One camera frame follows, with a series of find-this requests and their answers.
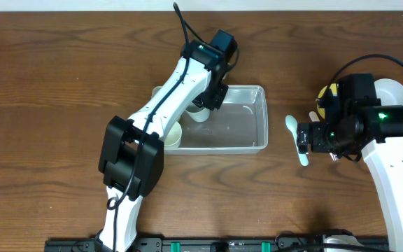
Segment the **grey plastic cup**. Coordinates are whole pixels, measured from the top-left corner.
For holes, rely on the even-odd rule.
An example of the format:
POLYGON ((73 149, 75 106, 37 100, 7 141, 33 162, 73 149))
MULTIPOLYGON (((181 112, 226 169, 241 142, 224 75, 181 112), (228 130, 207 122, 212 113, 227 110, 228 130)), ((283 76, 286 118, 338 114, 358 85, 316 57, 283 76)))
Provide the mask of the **grey plastic cup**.
POLYGON ((198 107, 191 103, 185 112, 197 123, 202 123, 206 121, 210 116, 210 110, 204 107, 198 107))

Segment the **clear plastic storage container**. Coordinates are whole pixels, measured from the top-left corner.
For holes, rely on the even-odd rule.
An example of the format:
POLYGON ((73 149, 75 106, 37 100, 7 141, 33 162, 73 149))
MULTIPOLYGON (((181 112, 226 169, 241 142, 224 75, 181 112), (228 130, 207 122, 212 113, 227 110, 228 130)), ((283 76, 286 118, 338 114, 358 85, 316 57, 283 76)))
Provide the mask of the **clear plastic storage container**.
POLYGON ((220 109, 196 122, 184 112, 181 144, 167 155, 256 154, 267 147, 269 123, 264 89, 259 85, 231 85, 220 109))

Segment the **yellow plastic bowl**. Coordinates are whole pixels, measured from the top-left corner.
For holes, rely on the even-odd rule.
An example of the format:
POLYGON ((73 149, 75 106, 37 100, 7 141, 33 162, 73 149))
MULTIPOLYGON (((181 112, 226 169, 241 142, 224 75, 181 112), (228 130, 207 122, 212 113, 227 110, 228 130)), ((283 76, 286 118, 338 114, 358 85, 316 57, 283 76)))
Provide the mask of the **yellow plastic bowl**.
POLYGON ((323 87, 317 98, 317 111, 322 119, 326 118, 326 107, 333 105, 338 98, 338 87, 336 83, 331 84, 329 88, 323 87))

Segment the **white plastic cup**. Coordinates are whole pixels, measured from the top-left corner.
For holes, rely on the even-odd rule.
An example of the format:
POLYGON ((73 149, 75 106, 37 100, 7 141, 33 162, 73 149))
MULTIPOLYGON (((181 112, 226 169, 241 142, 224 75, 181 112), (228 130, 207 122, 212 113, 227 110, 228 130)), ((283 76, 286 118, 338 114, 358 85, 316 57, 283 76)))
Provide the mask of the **white plastic cup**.
POLYGON ((164 140, 165 148, 177 148, 181 144, 183 130, 179 122, 175 122, 164 140))

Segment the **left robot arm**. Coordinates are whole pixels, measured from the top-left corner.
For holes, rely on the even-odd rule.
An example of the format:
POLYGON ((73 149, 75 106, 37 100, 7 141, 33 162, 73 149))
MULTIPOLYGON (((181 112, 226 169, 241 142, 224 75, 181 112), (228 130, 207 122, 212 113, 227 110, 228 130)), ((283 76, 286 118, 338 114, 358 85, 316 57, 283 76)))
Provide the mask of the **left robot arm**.
POLYGON ((228 91, 222 80, 237 56, 236 41, 191 41, 146 105, 128 119, 115 116, 108 123, 98 164, 108 195, 106 222, 98 237, 103 251, 129 250, 143 198, 164 169, 164 140, 190 104, 208 110, 221 107, 228 91))

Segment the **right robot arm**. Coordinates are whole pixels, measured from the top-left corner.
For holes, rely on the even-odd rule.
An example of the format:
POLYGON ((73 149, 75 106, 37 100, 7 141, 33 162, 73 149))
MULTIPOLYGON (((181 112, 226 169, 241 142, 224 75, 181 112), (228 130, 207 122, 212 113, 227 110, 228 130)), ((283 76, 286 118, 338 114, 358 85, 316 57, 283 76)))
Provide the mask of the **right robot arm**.
POLYGON ((403 104, 379 98, 374 77, 355 73, 325 87, 323 120, 297 126, 300 154, 355 156, 374 180, 389 249, 403 251, 403 104))

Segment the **white plastic fork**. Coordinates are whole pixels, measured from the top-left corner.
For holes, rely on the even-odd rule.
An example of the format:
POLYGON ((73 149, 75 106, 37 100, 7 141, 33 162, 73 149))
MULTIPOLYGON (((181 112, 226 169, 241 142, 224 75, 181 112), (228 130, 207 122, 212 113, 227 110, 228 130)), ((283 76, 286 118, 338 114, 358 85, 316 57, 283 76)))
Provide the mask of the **white plastic fork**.
MULTIPOLYGON (((315 111, 310 111, 309 112, 309 117, 310 117, 312 122, 319 122, 320 121, 320 118, 318 117, 318 114, 315 111)), ((338 160, 338 157, 335 154, 330 153, 330 156, 331 156, 333 162, 336 162, 338 160)))

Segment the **grey plastic bowl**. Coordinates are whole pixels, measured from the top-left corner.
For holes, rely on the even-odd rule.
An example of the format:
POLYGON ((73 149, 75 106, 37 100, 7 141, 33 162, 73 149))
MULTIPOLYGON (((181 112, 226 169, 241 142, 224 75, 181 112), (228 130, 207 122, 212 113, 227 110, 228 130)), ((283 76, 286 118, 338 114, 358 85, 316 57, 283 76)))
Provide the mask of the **grey plastic bowl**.
POLYGON ((374 85, 382 106, 403 106, 403 84, 393 79, 382 78, 376 80, 374 85))

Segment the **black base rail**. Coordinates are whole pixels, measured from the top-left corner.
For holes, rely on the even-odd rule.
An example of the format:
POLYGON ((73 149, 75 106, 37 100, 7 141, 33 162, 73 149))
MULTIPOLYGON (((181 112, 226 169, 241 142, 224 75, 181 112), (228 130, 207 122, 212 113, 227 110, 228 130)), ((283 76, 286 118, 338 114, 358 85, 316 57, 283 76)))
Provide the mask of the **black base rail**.
POLYGON ((285 231, 271 237, 186 237, 166 238, 141 235, 136 231, 117 233, 109 238, 100 232, 87 239, 53 238, 45 251, 131 251, 131 252, 274 252, 274 251, 394 251, 387 236, 359 236, 343 229, 314 234, 285 231), (111 248, 109 242, 115 242, 111 248))

